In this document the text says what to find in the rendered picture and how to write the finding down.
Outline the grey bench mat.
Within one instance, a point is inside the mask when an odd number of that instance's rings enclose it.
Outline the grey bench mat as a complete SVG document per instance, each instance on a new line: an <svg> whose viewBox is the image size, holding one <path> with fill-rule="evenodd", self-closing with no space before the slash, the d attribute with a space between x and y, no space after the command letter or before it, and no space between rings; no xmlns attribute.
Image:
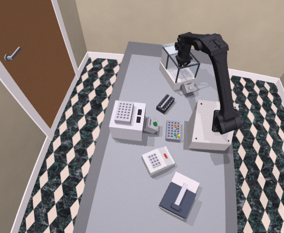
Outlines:
<svg viewBox="0 0 284 233"><path fill-rule="evenodd" d="M226 233L223 154L184 150L184 122L198 100L218 101L213 65L200 64L192 96L172 90L161 57L132 54L119 101L146 103L145 119L159 121L142 141L109 134L85 233ZM163 114L156 106L175 98ZM166 141L167 120L181 122L180 142ZM142 155L165 147L175 164L149 175ZM185 219L158 207L175 172L200 183Z"/></svg>

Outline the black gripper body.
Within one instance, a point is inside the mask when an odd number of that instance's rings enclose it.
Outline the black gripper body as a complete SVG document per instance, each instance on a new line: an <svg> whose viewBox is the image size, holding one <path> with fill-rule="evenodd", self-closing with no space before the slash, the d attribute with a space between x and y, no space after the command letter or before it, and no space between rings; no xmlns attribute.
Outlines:
<svg viewBox="0 0 284 233"><path fill-rule="evenodd" d="M176 55L175 57L179 61L179 63L181 62L182 64L189 63L193 59L190 55L190 52L189 53L185 53L185 52L183 53L183 51L181 53L181 57L179 57L178 55Z"/></svg>

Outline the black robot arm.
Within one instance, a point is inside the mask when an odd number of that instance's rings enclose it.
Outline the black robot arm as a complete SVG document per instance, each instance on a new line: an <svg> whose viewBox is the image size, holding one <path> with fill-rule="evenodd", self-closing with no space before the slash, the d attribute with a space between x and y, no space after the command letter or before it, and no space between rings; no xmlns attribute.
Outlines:
<svg viewBox="0 0 284 233"><path fill-rule="evenodd" d="M178 35L178 42L175 42L175 50L178 56L181 53L189 53L191 46L197 51L209 55L217 83L220 110L214 111L212 131L225 134L242 127L239 111L234 109L230 77L227 66L228 44L220 34L194 34L187 32Z"/></svg>

